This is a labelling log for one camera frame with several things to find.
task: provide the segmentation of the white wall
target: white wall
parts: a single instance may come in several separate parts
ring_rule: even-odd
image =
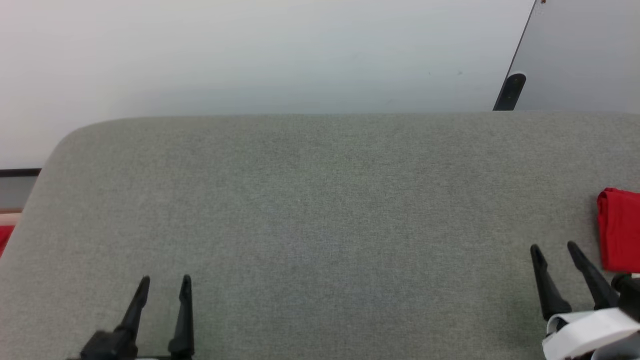
[[[153,115],[491,110],[532,0],[5,0],[0,168]]]
[[[640,1],[538,1],[511,72],[516,110],[640,113]]]

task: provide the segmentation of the red fabric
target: red fabric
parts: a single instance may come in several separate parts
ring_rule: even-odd
[[[0,226],[0,256],[4,252],[4,247],[9,241],[9,236],[13,232],[13,226]]]
[[[602,266],[640,272],[640,193],[606,188],[598,196]]]

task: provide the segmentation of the red object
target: red object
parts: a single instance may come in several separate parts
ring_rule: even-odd
[[[4,247],[9,241],[9,236],[13,232],[14,226],[0,226],[0,256],[4,252]]]
[[[602,266],[640,273],[640,193],[606,188],[598,196]]]

